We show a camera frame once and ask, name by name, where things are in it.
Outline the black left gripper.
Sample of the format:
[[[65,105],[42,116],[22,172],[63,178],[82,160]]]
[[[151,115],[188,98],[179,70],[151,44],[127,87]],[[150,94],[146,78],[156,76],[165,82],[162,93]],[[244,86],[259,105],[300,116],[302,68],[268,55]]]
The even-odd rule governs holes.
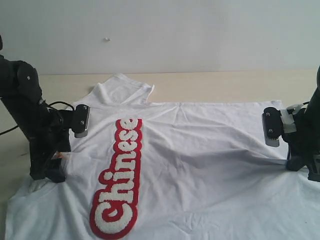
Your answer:
[[[69,129],[74,109],[57,110],[52,106],[40,106],[32,113],[31,133],[28,137],[30,150],[30,176],[33,180],[45,178],[62,183],[66,175],[62,169],[59,152],[71,150]]]

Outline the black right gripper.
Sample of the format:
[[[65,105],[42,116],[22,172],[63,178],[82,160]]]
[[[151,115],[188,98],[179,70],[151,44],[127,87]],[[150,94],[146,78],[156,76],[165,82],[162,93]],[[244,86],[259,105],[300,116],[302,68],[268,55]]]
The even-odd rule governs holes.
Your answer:
[[[320,134],[315,132],[305,117],[305,108],[293,116],[296,131],[285,133],[282,138],[288,143],[286,169],[297,172],[307,167],[310,181],[320,180]]]

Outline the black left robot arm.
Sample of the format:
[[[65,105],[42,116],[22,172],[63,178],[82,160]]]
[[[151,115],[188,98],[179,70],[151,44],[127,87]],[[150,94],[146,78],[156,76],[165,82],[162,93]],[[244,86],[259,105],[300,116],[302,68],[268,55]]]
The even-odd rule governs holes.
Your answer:
[[[29,142],[30,176],[62,183],[62,152],[71,150],[73,110],[58,110],[42,97],[37,70],[22,60],[0,57],[0,100]]]

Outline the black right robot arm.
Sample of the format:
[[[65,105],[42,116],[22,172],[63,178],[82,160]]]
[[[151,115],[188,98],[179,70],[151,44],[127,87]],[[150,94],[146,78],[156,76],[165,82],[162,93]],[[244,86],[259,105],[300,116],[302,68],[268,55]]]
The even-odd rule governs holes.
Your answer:
[[[317,88],[306,108],[293,116],[296,131],[285,133],[288,143],[286,169],[297,172],[308,169],[307,179],[320,181],[320,73],[316,75]]]

